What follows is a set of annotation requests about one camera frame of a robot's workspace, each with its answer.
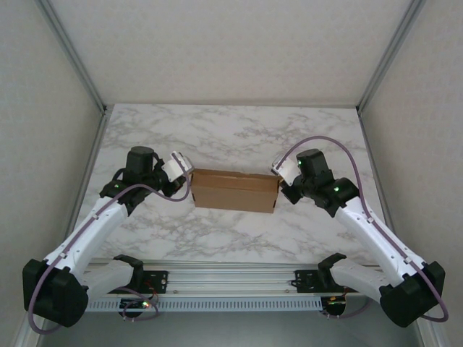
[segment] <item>marble surface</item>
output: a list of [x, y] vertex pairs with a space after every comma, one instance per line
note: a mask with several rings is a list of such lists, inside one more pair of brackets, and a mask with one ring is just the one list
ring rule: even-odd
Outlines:
[[[270, 174], [278, 155], [314, 134], [338, 139], [352, 151], [366, 197], [382, 217], [354, 109], [117, 104], [80, 220], [103, 185], [125, 165], [132, 146], [151, 147], [162, 158], [180, 151], [196, 168]], [[316, 140], [300, 150], [314, 147], [325, 153], [335, 176], [354, 181], [340, 149]], [[317, 263], [334, 252], [362, 264], [375, 263], [353, 235], [309, 200], [291, 205], [280, 193], [275, 212], [265, 214], [195, 208], [191, 197], [174, 203], [151, 195], [110, 235], [97, 257], [124, 253], [142, 260]]]

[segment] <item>white ceiling panel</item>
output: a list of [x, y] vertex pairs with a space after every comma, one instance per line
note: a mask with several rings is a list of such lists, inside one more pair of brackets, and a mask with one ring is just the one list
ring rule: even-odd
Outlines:
[[354, 105], [409, 0], [54, 0], [105, 103]]

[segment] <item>white robotic arm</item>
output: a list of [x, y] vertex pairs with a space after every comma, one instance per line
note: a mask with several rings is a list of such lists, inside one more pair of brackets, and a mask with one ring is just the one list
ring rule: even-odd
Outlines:
[[306, 150], [298, 154], [297, 164], [288, 158], [283, 163], [280, 161], [273, 163], [272, 172], [282, 177], [281, 191], [286, 198], [293, 204], [303, 197], [314, 200], [318, 207], [356, 236], [383, 271], [358, 265], [343, 254], [334, 254], [319, 264], [322, 282], [349, 287], [372, 298], [381, 304], [391, 320], [402, 327], [437, 304], [411, 263], [427, 275], [439, 295], [445, 277], [443, 268], [437, 262], [426, 264], [399, 240], [367, 203], [369, 213], [365, 213], [358, 188], [348, 179], [335, 180], [321, 151]]
[[173, 152], [171, 160], [164, 163], [148, 147], [132, 148], [126, 167], [103, 188], [101, 198], [84, 221], [44, 261], [31, 260], [26, 264], [23, 270], [25, 308], [29, 307], [39, 278], [51, 266], [54, 267], [42, 285], [33, 311], [65, 327], [80, 319], [88, 302], [122, 286], [138, 290], [143, 278], [143, 262], [135, 258], [119, 255], [97, 270], [84, 273], [85, 269], [108, 235], [151, 191], [162, 190], [163, 195], [172, 200], [170, 196], [186, 181], [183, 175], [192, 169], [192, 164], [181, 153]]

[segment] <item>cardboard box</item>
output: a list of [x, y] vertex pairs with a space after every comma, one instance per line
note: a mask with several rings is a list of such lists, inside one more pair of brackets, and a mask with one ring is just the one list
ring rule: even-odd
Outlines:
[[273, 213], [278, 183], [276, 176], [195, 169], [191, 188], [196, 207]]

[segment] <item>gray floor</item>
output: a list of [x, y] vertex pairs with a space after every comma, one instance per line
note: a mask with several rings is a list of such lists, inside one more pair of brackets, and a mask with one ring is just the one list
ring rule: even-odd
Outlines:
[[[363, 299], [355, 300], [351, 309]], [[418, 341], [415, 326], [395, 326], [375, 304], [346, 320], [327, 320], [317, 312], [169, 313], [131, 323], [117, 313], [89, 313], [74, 327], [42, 337], [39, 346], [422, 346]]]

